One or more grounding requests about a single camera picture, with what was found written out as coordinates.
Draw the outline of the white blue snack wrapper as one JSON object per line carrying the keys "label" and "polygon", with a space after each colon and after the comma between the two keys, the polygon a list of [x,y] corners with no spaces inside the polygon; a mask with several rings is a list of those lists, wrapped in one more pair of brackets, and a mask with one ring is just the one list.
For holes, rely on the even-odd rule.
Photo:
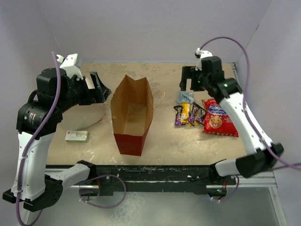
{"label": "white blue snack wrapper", "polygon": [[187,93],[186,91],[179,91],[176,103],[181,105],[181,103],[190,103],[192,104],[195,101],[194,95],[192,92]]}

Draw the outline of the brown purple candy pack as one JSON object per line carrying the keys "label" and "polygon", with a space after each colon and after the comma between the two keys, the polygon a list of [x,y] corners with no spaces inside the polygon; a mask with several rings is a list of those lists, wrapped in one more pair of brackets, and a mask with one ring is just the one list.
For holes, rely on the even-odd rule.
{"label": "brown purple candy pack", "polygon": [[197,103],[193,103],[192,104],[192,110],[191,110],[191,114],[190,116],[188,117],[188,122],[194,126],[194,121],[195,121],[195,118],[197,116],[197,113],[198,111],[200,110],[200,106],[197,104]]}

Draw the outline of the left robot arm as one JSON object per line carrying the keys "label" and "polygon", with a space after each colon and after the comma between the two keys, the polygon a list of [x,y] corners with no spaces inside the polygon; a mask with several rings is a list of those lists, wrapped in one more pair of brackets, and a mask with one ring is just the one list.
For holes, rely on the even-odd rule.
{"label": "left robot arm", "polygon": [[23,208],[31,212],[53,206],[67,188],[82,181],[91,185],[97,178],[96,166],[84,160],[60,173],[45,173],[49,147],[63,113],[76,105],[104,103],[111,94],[97,72],[90,73],[93,89],[88,88],[85,79],[68,77],[63,69],[60,75],[58,83],[55,68],[42,71],[36,79],[37,89],[17,115],[17,174],[14,185],[2,198],[10,203],[16,203],[19,198]]}

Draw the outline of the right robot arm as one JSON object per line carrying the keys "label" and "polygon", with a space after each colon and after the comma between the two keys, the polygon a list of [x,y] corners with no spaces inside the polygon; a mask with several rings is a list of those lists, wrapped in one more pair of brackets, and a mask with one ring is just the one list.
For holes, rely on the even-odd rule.
{"label": "right robot arm", "polygon": [[201,65],[201,70],[194,66],[182,68],[180,89],[185,91],[187,80],[190,79],[191,90],[206,90],[230,117],[246,151],[244,157],[212,164],[210,181],[220,184],[229,175],[250,178],[274,167],[284,148],[280,143],[275,144],[259,126],[249,107],[243,103],[244,95],[238,82],[234,78],[224,77],[222,61],[217,56],[202,58]]}

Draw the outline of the small white green box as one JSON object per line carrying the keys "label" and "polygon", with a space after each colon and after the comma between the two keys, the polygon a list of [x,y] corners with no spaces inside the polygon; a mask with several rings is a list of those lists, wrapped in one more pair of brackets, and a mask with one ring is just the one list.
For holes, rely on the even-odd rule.
{"label": "small white green box", "polygon": [[65,141],[86,142],[88,131],[68,130],[65,135]]}

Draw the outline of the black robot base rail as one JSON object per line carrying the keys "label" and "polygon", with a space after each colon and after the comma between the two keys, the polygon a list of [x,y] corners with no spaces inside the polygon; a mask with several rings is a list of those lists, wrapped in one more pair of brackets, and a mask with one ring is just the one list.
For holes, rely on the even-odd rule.
{"label": "black robot base rail", "polygon": [[100,188],[101,196],[114,192],[217,194],[223,185],[235,185],[232,176],[221,177],[209,165],[97,165],[81,187]]}

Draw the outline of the red paper bag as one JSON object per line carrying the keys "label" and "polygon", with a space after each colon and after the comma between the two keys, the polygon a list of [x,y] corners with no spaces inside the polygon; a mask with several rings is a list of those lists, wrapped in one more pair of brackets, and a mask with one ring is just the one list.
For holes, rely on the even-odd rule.
{"label": "red paper bag", "polygon": [[113,135],[120,154],[141,156],[153,120],[154,97],[147,78],[134,80],[125,75],[110,102]]}

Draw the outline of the brown green candy pack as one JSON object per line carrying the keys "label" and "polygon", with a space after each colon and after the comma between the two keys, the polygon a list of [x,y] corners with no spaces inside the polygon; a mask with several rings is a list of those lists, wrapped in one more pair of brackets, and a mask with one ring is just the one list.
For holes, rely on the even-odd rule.
{"label": "brown green candy pack", "polygon": [[203,125],[204,121],[205,121],[205,118],[206,118],[206,113],[207,113],[207,111],[204,108],[201,107],[199,109],[198,113],[197,113],[197,116],[195,118],[195,122],[197,122],[198,124]]}

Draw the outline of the red cookie snack bag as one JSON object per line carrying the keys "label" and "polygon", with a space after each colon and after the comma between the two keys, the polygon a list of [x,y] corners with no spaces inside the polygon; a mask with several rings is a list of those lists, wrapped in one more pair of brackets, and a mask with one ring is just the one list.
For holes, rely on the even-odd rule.
{"label": "red cookie snack bag", "polygon": [[203,133],[238,137],[232,120],[214,98],[202,100],[202,104],[206,110]]}

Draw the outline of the yellow snack pack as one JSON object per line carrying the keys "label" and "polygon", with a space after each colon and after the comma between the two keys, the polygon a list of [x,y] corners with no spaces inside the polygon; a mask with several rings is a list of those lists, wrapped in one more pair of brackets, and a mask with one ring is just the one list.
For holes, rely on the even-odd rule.
{"label": "yellow snack pack", "polygon": [[188,123],[188,118],[190,116],[190,103],[183,102],[181,103],[181,106],[182,106],[181,122]]}

